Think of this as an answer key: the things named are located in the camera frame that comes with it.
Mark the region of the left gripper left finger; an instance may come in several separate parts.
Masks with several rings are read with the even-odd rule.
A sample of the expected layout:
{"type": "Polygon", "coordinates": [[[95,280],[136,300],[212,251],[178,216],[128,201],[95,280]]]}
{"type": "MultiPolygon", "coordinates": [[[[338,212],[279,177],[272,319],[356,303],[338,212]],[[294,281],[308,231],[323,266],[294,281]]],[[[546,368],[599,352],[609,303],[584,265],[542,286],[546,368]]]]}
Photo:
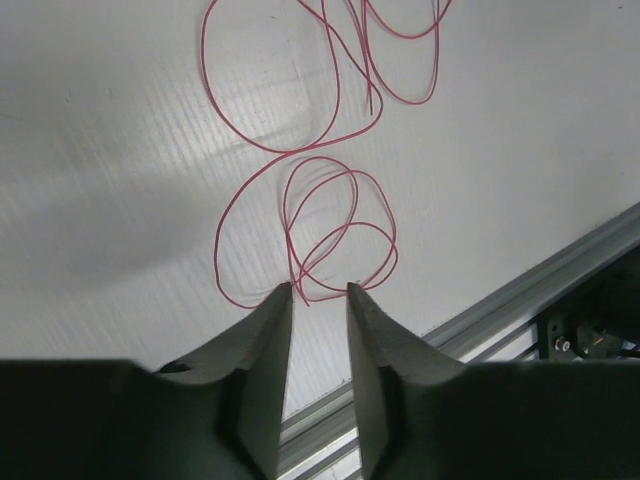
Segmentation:
{"type": "Polygon", "coordinates": [[[214,436],[256,479],[277,476],[292,324],[293,287],[285,282],[244,319],[158,370],[180,384],[219,388],[214,436]]]}

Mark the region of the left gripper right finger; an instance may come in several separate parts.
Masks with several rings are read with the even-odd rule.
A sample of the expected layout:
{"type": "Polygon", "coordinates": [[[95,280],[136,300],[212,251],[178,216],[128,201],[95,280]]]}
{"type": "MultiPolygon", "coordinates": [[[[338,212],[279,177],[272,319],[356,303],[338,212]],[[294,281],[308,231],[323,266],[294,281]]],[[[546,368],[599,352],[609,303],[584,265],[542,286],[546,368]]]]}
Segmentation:
{"type": "Polygon", "coordinates": [[[465,367],[392,319],[359,284],[347,285],[346,311],[362,473],[391,479],[429,459],[442,388],[465,367]]]}

